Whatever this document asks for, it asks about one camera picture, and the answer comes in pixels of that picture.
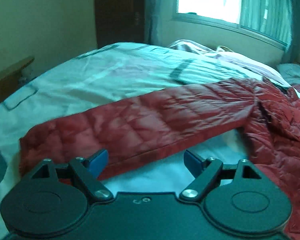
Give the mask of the lilac crumpled bed sheet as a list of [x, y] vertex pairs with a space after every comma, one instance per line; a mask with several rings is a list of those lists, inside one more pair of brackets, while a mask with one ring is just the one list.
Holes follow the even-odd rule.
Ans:
[[182, 50], [197, 55], [204, 55], [206, 57], [218, 59], [220, 61], [230, 62], [268, 78], [275, 79], [282, 77], [277, 70], [271, 68], [266, 64], [250, 59], [242, 54], [236, 53], [234, 51], [216, 51], [192, 40], [177, 40], [168, 45], [168, 48]]

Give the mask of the dark wooden wardrobe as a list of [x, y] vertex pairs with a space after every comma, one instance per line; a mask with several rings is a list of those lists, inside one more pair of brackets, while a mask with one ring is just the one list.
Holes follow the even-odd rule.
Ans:
[[97, 47], [144, 42], [145, 0], [94, 0]]

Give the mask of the red quilted down jacket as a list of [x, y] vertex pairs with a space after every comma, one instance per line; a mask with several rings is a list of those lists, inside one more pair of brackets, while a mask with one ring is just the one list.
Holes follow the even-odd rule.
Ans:
[[247, 140], [250, 161], [290, 198], [286, 233], [300, 239], [300, 98], [267, 79], [166, 88], [47, 121], [20, 139], [19, 172], [44, 158], [66, 163], [104, 148], [107, 179], [232, 129]]

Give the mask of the teal striped curtain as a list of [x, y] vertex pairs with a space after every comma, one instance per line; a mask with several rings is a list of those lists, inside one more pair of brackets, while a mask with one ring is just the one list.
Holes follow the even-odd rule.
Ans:
[[242, 0], [240, 26], [285, 46], [281, 62], [300, 49], [300, 0]]

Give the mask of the grey pillow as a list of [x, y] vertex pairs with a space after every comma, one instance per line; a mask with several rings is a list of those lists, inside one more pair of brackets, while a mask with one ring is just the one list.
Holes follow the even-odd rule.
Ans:
[[277, 71], [290, 85], [300, 85], [300, 64], [279, 64]]

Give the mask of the brown wooden side table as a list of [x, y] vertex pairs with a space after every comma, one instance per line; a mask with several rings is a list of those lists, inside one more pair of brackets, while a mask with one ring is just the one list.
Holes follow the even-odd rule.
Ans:
[[5, 70], [0, 71], [0, 103], [13, 94], [19, 86], [22, 70], [34, 61], [34, 56], [28, 56]]

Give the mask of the window with bright glass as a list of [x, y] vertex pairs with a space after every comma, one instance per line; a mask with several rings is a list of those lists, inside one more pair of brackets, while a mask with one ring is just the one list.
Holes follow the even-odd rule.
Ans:
[[235, 31], [285, 47], [279, 42], [241, 27], [241, 7], [242, 0], [175, 0], [173, 19]]

